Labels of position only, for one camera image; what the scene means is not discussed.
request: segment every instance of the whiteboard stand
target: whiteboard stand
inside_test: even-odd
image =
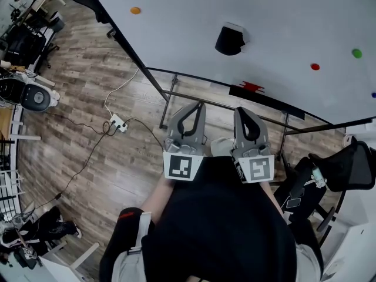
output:
[[[101,10],[101,12],[105,15],[105,17],[108,19],[109,23],[111,24],[111,27],[114,30],[111,33],[111,35],[113,36],[114,40],[119,43],[119,45],[123,48],[123,50],[129,55],[131,60],[137,65],[137,67],[140,69],[140,71],[145,75],[145,77],[149,80],[149,82],[155,87],[155,89],[160,93],[160,95],[166,101],[164,111],[163,111],[163,114],[162,114],[162,118],[161,118],[161,121],[160,121],[160,125],[159,125],[160,128],[166,128],[166,126],[163,124],[163,122],[165,120],[164,118],[166,116],[166,112],[167,112],[167,108],[168,108],[171,96],[177,96],[177,97],[182,97],[182,98],[191,99],[191,100],[195,100],[195,101],[201,101],[201,102],[206,103],[208,105],[218,106],[220,108],[224,108],[224,109],[228,109],[228,110],[235,110],[236,109],[236,108],[233,108],[231,106],[223,105],[221,103],[217,103],[217,102],[213,102],[213,101],[210,101],[210,100],[205,100],[205,99],[197,98],[197,97],[194,97],[194,96],[174,92],[174,86],[175,86],[176,82],[178,81],[177,77],[179,75],[188,76],[188,77],[196,78],[196,79],[200,79],[200,80],[205,80],[205,81],[208,81],[208,82],[219,83],[219,84],[224,85],[224,86],[230,86],[230,85],[227,85],[225,83],[218,82],[218,81],[215,81],[215,80],[211,80],[211,79],[208,79],[208,78],[203,78],[203,77],[194,76],[194,75],[188,75],[188,74],[184,74],[184,73],[180,73],[180,72],[172,72],[170,70],[150,68],[150,67],[145,66],[145,64],[139,58],[139,56],[137,55],[135,50],[132,48],[131,44],[127,41],[127,39],[125,38],[123,33],[121,33],[120,29],[115,24],[114,20],[110,17],[108,11],[102,6],[100,0],[93,0],[93,1],[97,4],[97,7]],[[174,77],[173,77],[173,80],[172,80],[172,86],[171,86],[170,90],[163,90],[162,89],[162,87],[159,85],[158,81],[155,79],[155,77],[151,73],[151,71],[153,71],[153,70],[174,74]],[[260,98],[261,99],[264,98],[265,100],[273,100],[273,101],[278,102],[278,103],[283,103],[283,102],[280,102],[279,100],[272,99],[268,96],[264,96],[264,95],[256,94],[256,93],[255,93],[255,95],[257,95],[257,97],[258,97],[257,101],[253,100],[253,99],[252,100],[256,101],[257,103],[261,103],[261,104],[270,106],[270,104],[266,104],[266,103],[263,103],[262,101],[260,101]],[[296,107],[291,106],[291,105],[287,105],[287,106],[290,106],[290,107],[295,108],[297,110],[301,110],[301,109],[296,108]],[[266,117],[263,117],[263,116],[259,116],[259,117],[262,120],[265,120],[265,121],[268,121],[268,122],[271,122],[271,123],[274,123],[274,124],[277,124],[277,125],[284,127],[283,140],[282,140],[282,143],[281,143],[280,154],[278,156],[280,156],[281,152],[283,151],[284,141],[285,141],[286,136],[288,136],[288,135],[297,135],[297,134],[301,134],[301,133],[320,132],[320,131],[324,131],[324,130],[339,129],[339,128],[342,128],[342,127],[363,125],[363,124],[371,123],[372,120],[376,118],[376,116],[374,116],[374,117],[369,117],[369,118],[355,120],[355,121],[346,122],[346,123],[339,123],[339,124],[327,123],[327,124],[320,125],[320,126],[314,126],[314,127],[308,127],[308,128],[305,128],[305,129],[299,129],[299,128],[296,128],[294,126],[290,126],[288,124],[288,117],[289,117],[289,115],[292,115],[292,113],[283,111],[280,108],[275,108],[275,109],[277,109],[281,112],[284,112],[286,114],[285,122],[279,122],[279,121],[276,121],[276,120],[273,120],[273,119],[270,119],[270,118],[266,118]]]

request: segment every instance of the person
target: person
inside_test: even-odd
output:
[[[38,246],[36,249],[46,253],[44,241],[59,240],[66,235],[81,238],[81,230],[73,221],[63,221],[60,210],[55,206],[33,222],[28,221],[19,229],[26,244]],[[7,229],[0,235],[0,262],[8,264],[9,256],[22,246],[22,242],[15,228]]]
[[[120,212],[99,280],[318,282],[322,270],[309,221],[288,226],[268,182],[242,184],[231,157],[218,156],[192,182],[162,176],[140,208]]]

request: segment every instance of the power strip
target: power strip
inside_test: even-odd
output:
[[[128,125],[117,114],[112,115],[111,123],[115,125],[122,133],[128,129]]]

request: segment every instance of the person's arm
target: person's arm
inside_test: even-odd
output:
[[[282,215],[283,217],[283,211],[280,207],[280,205],[278,204],[276,198],[274,197],[274,194],[273,192],[271,191],[271,188],[270,188],[270,185],[269,185],[269,182],[261,182],[260,183],[260,186],[262,189],[264,189],[266,195],[268,195],[269,199],[273,202],[273,204],[275,205],[275,207],[277,208],[278,212]]]
[[[141,209],[144,212],[152,213],[152,221],[154,224],[160,220],[163,210],[166,207],[167,202],[170,199],[172,191],[174,189],[173,182],[165,178],[165,174],[162,173],[157,186],[152,194],[142,204]]]

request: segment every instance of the chair backrest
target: chair backrest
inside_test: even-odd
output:
[[[325,159],[311,154],[309,157],[320,168],[331,191],[368,190],[375,186],[375,156],[362,141],[352,143]]]

